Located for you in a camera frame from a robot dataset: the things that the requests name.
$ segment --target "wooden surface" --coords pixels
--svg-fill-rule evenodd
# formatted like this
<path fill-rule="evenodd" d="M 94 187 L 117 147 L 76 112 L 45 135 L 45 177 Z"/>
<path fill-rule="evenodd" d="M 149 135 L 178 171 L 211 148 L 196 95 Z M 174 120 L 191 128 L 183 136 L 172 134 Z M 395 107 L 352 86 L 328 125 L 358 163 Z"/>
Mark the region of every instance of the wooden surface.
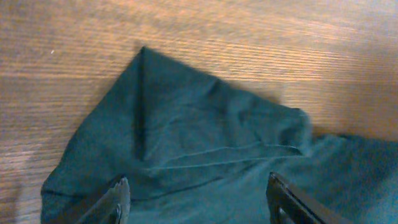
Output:
<path fill-rule="evenodd" d="M 39 222 L 42 182 L 141 45 L 319 133 L 398 140 L 394 0 L 1 0 L 0 41 L 0 223 Z"/>

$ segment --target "folded fabric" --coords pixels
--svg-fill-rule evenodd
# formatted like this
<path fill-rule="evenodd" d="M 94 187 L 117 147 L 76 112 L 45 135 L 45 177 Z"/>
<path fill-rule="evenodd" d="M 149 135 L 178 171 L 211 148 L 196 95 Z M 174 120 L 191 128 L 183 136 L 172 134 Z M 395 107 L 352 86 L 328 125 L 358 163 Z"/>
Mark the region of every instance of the folded fabric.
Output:
<path fill-rule="evenodd" d="M 142 48 L 42 187 L 42 222 L 119 174 L 129 223 L 269 223 L 271 171 L 358 223 L 398 223 L 398 143 L 312 137 L 300 109 Z"/>

